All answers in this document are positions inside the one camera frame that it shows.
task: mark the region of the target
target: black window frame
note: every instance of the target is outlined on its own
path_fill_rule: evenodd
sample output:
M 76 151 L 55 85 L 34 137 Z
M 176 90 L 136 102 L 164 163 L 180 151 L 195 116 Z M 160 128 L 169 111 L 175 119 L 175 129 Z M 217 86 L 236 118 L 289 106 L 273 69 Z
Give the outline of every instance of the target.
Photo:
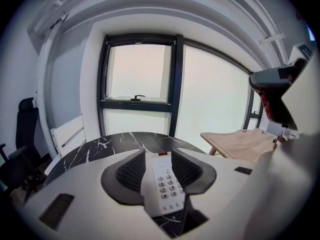
M 150 101 L 126 101 L 126 100 L 109 100 L 105 99 L 107 88 L 107 75 L 108 75 L 108 63 L 111 47 L 125 46 L 125 45 L 171 45 L 171 64 L 170 64 L 170 77 L 168 86 L 167 103 L 163 102 L 150 102 Z M 229 55 L 210 47 L 206 44 L 193 41 L 191 39 L 184 38 L 183 35 L 169 35 L 169 34 L 157 34 L 157 33 L 129 33 L 118 35 L 106 35 L 101 48 L 98 74 L 97 74 L 97 92 L 96 92 L 96 105 L 98 114 L 98 123 L 100 135 L 103 137 L 106 135 L 105 121 L 104 121 L 104 109 L 116 109 L 116 110 L 134 110 L 134 111 L 151 111 L 151 112 L 164 112 L 170 113 L 170 124 L 168 135 L 174 137 L 176 134 L 182 77 L 183 77 L 183 63 L 184 63 L 184 45 L 191 46 L 205 52 L 216 55 L 233 65 L 240 70 L 248 74 L 248 77 L 252 72 L 244 65 L 239 63 Z M 254 91 L 250 90 L 249 102 L 247 107 L 247 113 L 245 115 L 245 122 L 243 129 L 248 128 L 248 124 L 251 118 L 257 118 L 258 122 L 256 127 L 259 127 L 262 117 L 262 105 L 260 105 L 259 114 L 252 113 L 254 99 Z

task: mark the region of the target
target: window pane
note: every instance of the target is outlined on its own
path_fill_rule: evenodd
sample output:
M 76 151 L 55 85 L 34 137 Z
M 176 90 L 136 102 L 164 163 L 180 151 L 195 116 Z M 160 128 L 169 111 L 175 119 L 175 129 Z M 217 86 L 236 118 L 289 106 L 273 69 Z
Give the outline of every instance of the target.
M 127 132 L 168 134 L 169 113 L 104 109 L 103 114 L 107 135 Z
M 112 47 L 107 72 L 107 99 L 167 102 L 171 46 L 134 44 Z
M 258 119 L 250 118 L 247 130 L 254 130 L 256 128 L 257 122 L 258 122 Z
M 254 113 L 256 111 L 257 114 L 259 114 L 260 103 L 261 103 L 260 96 L 256 92 L 254 92 L 251 113 Z
M 248 75 L 206 51 L 185 46 L 185 65 L 176 137 L 204 152 L 200 133 L 241 129 L 248 99 Z

